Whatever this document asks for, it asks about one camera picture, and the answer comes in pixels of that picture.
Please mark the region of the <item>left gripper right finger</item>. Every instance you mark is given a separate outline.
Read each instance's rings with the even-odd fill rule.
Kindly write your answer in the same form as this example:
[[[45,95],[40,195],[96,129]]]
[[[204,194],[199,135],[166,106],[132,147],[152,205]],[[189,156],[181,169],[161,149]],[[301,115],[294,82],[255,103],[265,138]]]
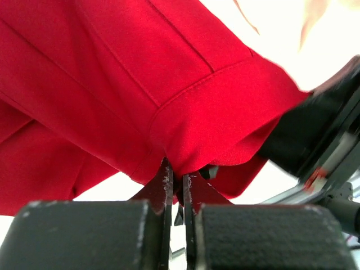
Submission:
[[[315,205],[234,205],[183,177],[188,269],[351,269],[340,224]]]

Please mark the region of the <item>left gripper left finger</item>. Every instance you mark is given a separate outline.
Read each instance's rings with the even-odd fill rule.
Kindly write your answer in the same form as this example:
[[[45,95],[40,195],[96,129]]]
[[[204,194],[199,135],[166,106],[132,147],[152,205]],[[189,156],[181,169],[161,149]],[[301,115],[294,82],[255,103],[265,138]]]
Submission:
[[[2,269],[168,269],[172,168],[127,201],[33,201],[1,245]]]

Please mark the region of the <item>red skirt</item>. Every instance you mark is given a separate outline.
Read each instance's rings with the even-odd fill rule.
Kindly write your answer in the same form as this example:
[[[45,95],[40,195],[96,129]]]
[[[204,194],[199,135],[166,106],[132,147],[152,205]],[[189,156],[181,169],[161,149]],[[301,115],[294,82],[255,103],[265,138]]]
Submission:
[[[228,199],[307,97],[199,1],[1,2],[1,214],[219,166]]]

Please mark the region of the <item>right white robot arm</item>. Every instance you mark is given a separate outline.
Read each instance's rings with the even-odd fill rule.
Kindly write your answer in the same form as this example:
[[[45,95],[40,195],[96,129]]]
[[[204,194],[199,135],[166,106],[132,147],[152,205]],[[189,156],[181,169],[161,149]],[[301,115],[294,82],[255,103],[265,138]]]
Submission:
[[[258,153],[298,179],[268,203],[320,205],[359,236],[359,203],[351,200],[359,177],[359,57],[285,113]]]

